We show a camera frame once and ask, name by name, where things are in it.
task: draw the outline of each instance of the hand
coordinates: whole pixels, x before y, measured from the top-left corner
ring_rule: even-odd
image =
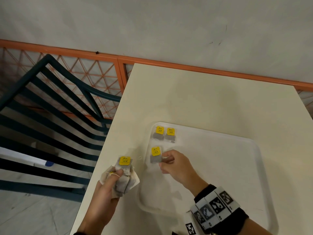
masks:
[[[87,213],[77,230],[86,235],[101,234],[105,225],[111,220],[119,198],[112,199],[112,187],[120,176],[123,175],[123,170],[120,169],[115,174],[112,174],[103,185],[98,181]]]
[[[185,188],[197,196],[209,184],[201,179],[196,173],[189,159],[176,150],[164,152],[163,162],[159,163],[160,169],[164,174],[170,174],[174,180],[181,183]]]

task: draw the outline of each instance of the person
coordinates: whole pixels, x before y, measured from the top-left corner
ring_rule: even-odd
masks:
[[[195,202],[199,201],[216,188],[213,185],[209,185],[196,173],[189,159],[184,154],[176,150],[170,150],[164,152],[162,157],[166,157],[163,162],[159,163],[162,173],[170,174],[177,182],[181,183],[186,189],[188,189],[195,197]],[[109,177],[104,185],[101,185],[98,181],[89,208],[77,230],[77,233],[75,233],[76,235],[101,234],[104,227],[111,220],[119,201],[119,198],[112,199],[112,187],[123,174],[123,170],[120,169],[116,171],[115,174],[117,176]],[[215,229],[218,232],[217,234],[271,234],[266,229],[251,220],[240,208],[235,210],[229,217],[220,222],[218,225],[219,227]]]

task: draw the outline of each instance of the white tray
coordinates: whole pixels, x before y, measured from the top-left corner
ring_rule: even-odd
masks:
[[[163,152],[175,149],[185,154],[205,181],[222,186],[259,225],[269,231],[277,227],[262,156],[253,140],[164,122],[156,123],[151,134],[156,125],[175,128],[176,142],[150,138],[138,194],[143,210],[182,214],[194,204],[187,189],[150,163],[151,147],[162,146]]]

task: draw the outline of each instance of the person's left hand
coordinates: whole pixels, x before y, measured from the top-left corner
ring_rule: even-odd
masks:
[[[120,169],[112,174],[103,185],[98,181],[87,213],[77,230],[86,235],[101,234],[105,225],[111,220],[119,198],[112,199],[112,187],[115,182],[123,175]]]

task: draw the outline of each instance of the chair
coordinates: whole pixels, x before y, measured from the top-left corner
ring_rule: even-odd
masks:
[[[74,83],[79,90],[83,93],[84,97],[90,103],[92,109],[86,105],[77,95],[75,95],[62,81],[58,79],[58,77],[50,71],[46,65],[50,64],[53,69],[58,71],[61,75],[63,75],[66,79]],[[37,74],[42,73],[45,75],[52,83],[54,83],[59,89],[61,89],[66,95],[68,95],[74,102],[76,102],[81,108],[83,108],[88,114],[94,118],[94,120],[98,121],[99,125],[95,124],[89,118],[87,118],[84,114],[78,111],[73,105],[67,102],[62,96],[60,96],[55,90],[49,87],[46,83],[44,83],[41,79],[37,77]],[[92,129],[101,132],[102,135],[96,135],[91,133],[86,128],[81,126],[79,123],[56,109],[53,105],[45,101],[42,97],[38,96],[33,91],[29,90],[26,86],[32,83],[37,88],[45,92],[49,95],[52,99],[60,103],[63,107],[73,113],[77,118],[82,120],[85,124],[90,126]],[[101,150],[102,146],[93,144],[90,142],[85,141],[84,139],[78,137],[77,135],[73,134],[72,132],[66,130],[65,128],[61,127],[60,125],[52,122],[50,119],[42,116],[40,113],[32,110],[30,107],[27,107],[20,102],[18,102],[15,98],[19,95],[27,100],[38,105],[40,108],[45,109],[49,113],[53,114],[63,122],[67,123],[74,129],[78,130],[86,137],[91,138],[93,140],[104,142],[106,138],[106,134],[108,133],[109,129],[106,126],[107,124],[111,124],[111,119],[105,119],[97,106],[92,94],[107,99],[112,100],[115,102],[119,102],[121,97],[104,93],[98,89],[95,89],[86,83],[82,82],[74,75],[72,75],[68,70],[66,70],[56,59],[54,59],[51,55],[45,55],[37,64],[33,66],[18,82],[16,82],[10,90],[2,96],[0,99],[0,125],[10,128],[11,130],[17,131],[19,133],[25,134],[37,141],[41,141],[45,144],[63,150],[69,154],[72,154],[76,157],[97,161],[98,156],[87,154],[82,151],[77,150],[71,146],[64,144],[46,134],[43,134],[37,130],[34,130],[31,127],[28,127],[14,119],[11,119],[3,114],[1,111],[8,107],[14,111],[23,114],[24,116],[31,118],[38,122],[41,125],[48,127],[49,129],[57,132],[64,137],[76,142],[77,144],[84,146],[85,148],[94,149],[94,150]],[[94,167],[82,165],[76,162],[72,162],[70,160],[58,157],[54,154],[39,150],[37,148],[33,148],[31,146],[22,144],[20,142],[14,141],[12,139],[0,136],[0,147],[13,150],[18,153],[26,154],[35,158],[39,158],[42,160],[46,160],[52,163],[56,163],[65,167],[73,168],[76,170],[81,170],[85,172],[93,172]],[[31,165],[26,165],[24,163],[15,162],[7,159],[0,158],[0,169],[10,170],[20,173],[26,173],[35,176],[41,176],[46,178],[52,178],[67,182],[78,183],[82,185],[88,185],[89,179],[67,175],[60,172],[55,172],[51,170],[47,170],[45,168],[34,167]],[[62,198],[72,201],[82,201],[84,197],[85,190],[83,188],[67,188],[67,187],[60,187],[60,186],[47,186],[47,185],[38,185],[38,184],[31,184],[31,183],[21,183],[21,182],[12,182],[12,181],[5,181],[0,180],[0,189],[2,190],[10,190],[10,191],[17,191],[23,193],[30,193],[30,194],[37,194],[43,196],[50,196],[56,198]]]

